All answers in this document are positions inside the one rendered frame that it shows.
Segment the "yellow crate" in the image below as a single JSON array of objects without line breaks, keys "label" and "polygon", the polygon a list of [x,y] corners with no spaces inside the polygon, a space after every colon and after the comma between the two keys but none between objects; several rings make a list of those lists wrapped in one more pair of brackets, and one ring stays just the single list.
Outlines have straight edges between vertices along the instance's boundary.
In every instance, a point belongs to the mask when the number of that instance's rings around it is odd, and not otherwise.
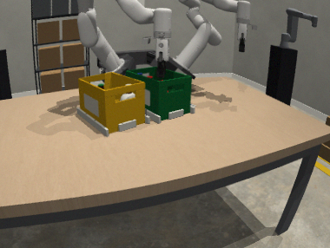
[{"label": "yellow crate", "polygon": [[[104,80],[104,89],[90,83],[100,80]],[[145,123],[145,82],[109,72],[79,78],[78,86],[80,109],[104,125],[109,134],[119,131],[118,124],[126,121]],[[120,101],[129,92],[135,98]]]}]

